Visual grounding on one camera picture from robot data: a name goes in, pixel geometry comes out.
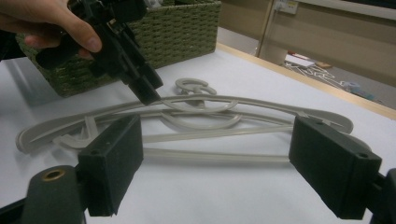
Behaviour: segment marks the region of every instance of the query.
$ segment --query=fingernail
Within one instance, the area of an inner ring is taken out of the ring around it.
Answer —
[[[100,40],[96,37],[92,37],[91,39],[89,39],[87,42],[87,46],[88,50],[91,52],[98,52],[102,47]]]

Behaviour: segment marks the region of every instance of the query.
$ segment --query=green woven basket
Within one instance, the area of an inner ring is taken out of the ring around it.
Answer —
[[[128,25],[133,28],[147,60],[159,68],[215,50],[220,5],[220,1],[215,0],[164,0],[162,7],[149,9],[142,20]],[[92,61],[78,56],[55,69],[44,69],[35,61],[37,51],[25,46],[22,40],[23,36],[17,35],[22,51],[63,97],[116,80],[108,76],[94,77],[88,69]]]

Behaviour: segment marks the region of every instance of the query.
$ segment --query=hand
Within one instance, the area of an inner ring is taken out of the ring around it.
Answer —
[[[66,31],[84,49],[83,57],[98,52],[102,42],[85,21],[67,8],[68,0],[0,0],[0,29],[28,34],[26,45],[45,49],[57,47],[61,31]]]

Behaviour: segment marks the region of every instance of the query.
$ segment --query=floor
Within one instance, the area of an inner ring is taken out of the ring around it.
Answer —
[[[218,42],[251,55],[256,54],[259,45],[259,41],[256,39],[223,28],[219,28]],[[350,73],[337,67],[322,69],[313,66],[305,68],[293,63],[285,63],[284,66],[302,76],[311,77],[335,88],[352,92],[378,104],[396,109],[396,88],[390,85]]]

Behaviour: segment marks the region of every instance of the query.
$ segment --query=white table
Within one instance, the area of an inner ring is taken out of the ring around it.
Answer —
[[[352,135],[383,158],[382,174],[396,167],[396,112],[381,105],[373,105],[221,45],[214,53],[160,68],[158,73],[164,82],[159,89],[162,97],[176,94],[174,83],[178,78],[193,77],[207,81],[221,95],[341,114],[354,122]],[[20,153],[15,146],[15,136],[21,130],[48,119],[136,101],[120,82],[69,98],[56,97],[52,91],[46,91],[47,88],[26,59],[0,63],[0,207],[23,198],[29,179],[38,172],[78,162],[76,153],[51,146],[30,155]],[[143,125],[144,132],[149,133],[150,127]],[[167,146],[287,154],[290,134],[194,141]],[[121,203],[119,214],[87,217],[87,221],[333,224],[368,223],[370,217],[367,211],[363,221],[338,219],[289,163],[145,158]]]

